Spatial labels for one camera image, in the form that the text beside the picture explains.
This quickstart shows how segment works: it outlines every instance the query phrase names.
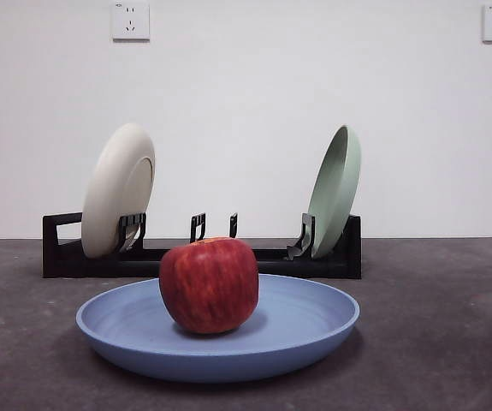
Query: sage green plate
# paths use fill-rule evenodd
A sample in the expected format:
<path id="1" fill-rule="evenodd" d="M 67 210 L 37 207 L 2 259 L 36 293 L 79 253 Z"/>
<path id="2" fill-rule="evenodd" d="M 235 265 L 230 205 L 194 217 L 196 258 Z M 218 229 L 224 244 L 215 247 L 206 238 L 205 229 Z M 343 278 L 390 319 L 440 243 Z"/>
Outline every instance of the sage green plate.
<path id="1" fill-rule="evenodd" d="M 360 163 L 358 138 L 342 126 L 325 153 L 308 206 L 316 219 L 314 259 L 328 254 L 341 237 L 356 195 Z"/>

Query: black dish rack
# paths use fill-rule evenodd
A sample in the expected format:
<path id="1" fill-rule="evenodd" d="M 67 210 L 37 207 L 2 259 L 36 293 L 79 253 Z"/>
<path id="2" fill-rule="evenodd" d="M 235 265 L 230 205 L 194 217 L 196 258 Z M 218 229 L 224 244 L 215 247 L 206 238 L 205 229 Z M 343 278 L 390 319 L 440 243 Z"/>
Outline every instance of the black dish rack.
<path id="1" fill-rule="evenodd" d="M 81 277 L 158 277 L 160 260 L 176 243 L 187 240 L 156 240 L 161 247 L 145 247 L 146 214 L 122 216 L 118 223 L 119 241 L 115 250 L 99 259 L 88 259 L 82 250 L 81 240 L 60 242 L 57 226 L 80 223 L 82 213 L 44 216 L 42 220 L 42 264 L 44 278 Z M 126 240 L 126 227 L 138 225 L 139 236 L 131 247 L 122 251 Z M 315 218 L 302 215 L 301 235 L 290 244 L 279 247 L 282 239 L 242 239 L 252 246 L 258 261 L 259 272 L 300 278 L 361 278 L 360 217 L 348 216 L 347 223 L 333 250 L 321 259 L 311 257 L 316 229 Z M 230 217 L 229 235 L 236 237 L 238 214 Z M 204 238 L 205 213 L 191 218 L 189 242 Z M 255 247 L 256 243 L 270 244 Z"/>

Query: gray floor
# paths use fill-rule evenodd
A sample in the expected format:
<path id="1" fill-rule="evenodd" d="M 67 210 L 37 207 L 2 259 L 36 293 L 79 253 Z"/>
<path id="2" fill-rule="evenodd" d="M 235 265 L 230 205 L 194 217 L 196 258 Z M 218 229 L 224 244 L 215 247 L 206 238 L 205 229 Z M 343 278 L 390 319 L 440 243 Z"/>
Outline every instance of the gray floor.
<path id="1" fill-rule="evenodd" d="M 492 239 L 364 240 L 362 313 L 326 359 L 246 384 L 177 384 L 97 356 L 74 324 L 139 279 L 42 279 L 40 241 L 0 241 L 0 410 L 492 410 Z"/>

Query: apple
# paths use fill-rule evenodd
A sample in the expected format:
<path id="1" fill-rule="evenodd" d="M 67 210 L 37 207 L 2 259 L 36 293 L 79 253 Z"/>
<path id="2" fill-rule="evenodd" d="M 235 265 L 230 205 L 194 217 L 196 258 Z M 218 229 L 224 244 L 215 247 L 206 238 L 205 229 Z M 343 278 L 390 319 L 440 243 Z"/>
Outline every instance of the apple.
<path id="1" fill-rule="evenodd" d="M 257 260 L 242 240 L 200 240 L 174 247 L 162 257 L 159 284 L 169 315 L 185 330 L 230 331 L 257 306 Z"/>

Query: plate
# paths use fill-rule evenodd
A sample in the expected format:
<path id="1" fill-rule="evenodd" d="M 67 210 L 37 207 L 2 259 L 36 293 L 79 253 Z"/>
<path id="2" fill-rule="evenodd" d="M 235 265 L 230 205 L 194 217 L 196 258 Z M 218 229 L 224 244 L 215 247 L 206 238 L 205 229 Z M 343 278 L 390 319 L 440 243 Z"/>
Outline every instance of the plate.
<path id="1" fill-rule="evenodd" d="M 110 137 L 88 185 L 82 210 L 81 239 L 86 257 L 102 257 L 118 244 L 121 216 L 146 211 L 154 182 L 154 147 L 137 124 L 124 124 Z M 127 227 L 122 249 L 139 226 Z"/>
<path id="2" fill-rule="evenodd" d="M 325 153 L 308 206 L 308 213 L 316 218 L 314 259 L 331 252 L 341 237 L 356 195 L 360 163 L 358 138 L 342 126 Z"/>
<path id="3" fill-rule="evenodd" d="M 259 275 L 259 302 L 239 328 L 215 336 L 181 329 L 163 304 L 158 280 L 98 295 L 76 314 L 106 360 L 148 377 L 228 383 L 273 377 L 335 350 L 359 316 L 348 294 L 313 281 Z"/>

